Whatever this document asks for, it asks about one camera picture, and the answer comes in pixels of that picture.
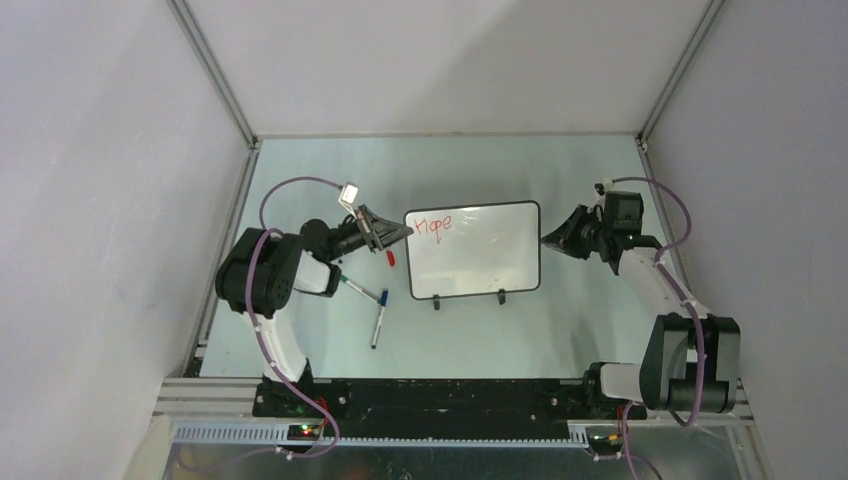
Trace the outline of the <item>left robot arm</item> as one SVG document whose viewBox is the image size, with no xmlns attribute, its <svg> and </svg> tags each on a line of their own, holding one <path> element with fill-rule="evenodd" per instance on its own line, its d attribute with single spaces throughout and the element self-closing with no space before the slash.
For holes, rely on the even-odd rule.
<svg viewBox="0 0 848 480">
<path fill-rule="evenodd" d="M 304 416 L 316 403 L 315 388 L 301 380 L 309 360 L 284 312 L 292 295 L 334 296 L 346 279 L 337 260 L 363 248 L 387 250 L 412 234 L 361 205 L 335 227 L 310 219 L 296 233 L 248 228 L 218 267 L 215 293 L 250 326 L 264 376 L 283 383 L 277 402 L 290 415 Z"/>
</svg>

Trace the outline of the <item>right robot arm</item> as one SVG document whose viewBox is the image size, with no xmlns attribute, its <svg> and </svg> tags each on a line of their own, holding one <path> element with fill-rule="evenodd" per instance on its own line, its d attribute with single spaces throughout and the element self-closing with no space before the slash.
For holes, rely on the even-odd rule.
<svg viewBox="0 0 848 480">
<path fill-rule="evenodd" d="M 606 418 L 622 401 L 668 411 L 682 424 L 736 403 L 741 331 L 713 314 L 660 258 L 661 244 L 642 232 L 643 199 L 610 191 L 579 205 L 542 245 L 569 257 L 597 255 L 637 295 L 654 324 L 640 363 L 596 362 L 581 392 L 585 411 Z"/>
</svg>

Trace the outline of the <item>white whiteboard black frame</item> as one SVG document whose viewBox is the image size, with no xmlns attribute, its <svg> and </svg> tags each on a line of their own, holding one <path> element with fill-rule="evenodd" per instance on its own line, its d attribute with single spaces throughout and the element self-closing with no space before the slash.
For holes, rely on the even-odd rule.
<svg viewBox="0 0 848 480">
<path fill-rule="evenodd" d="M 541 207 L 534 200 L 405 213 L 410 296 L 433 308 L 450 298 L 530 292 L 541 285 Z"/>
</svg>

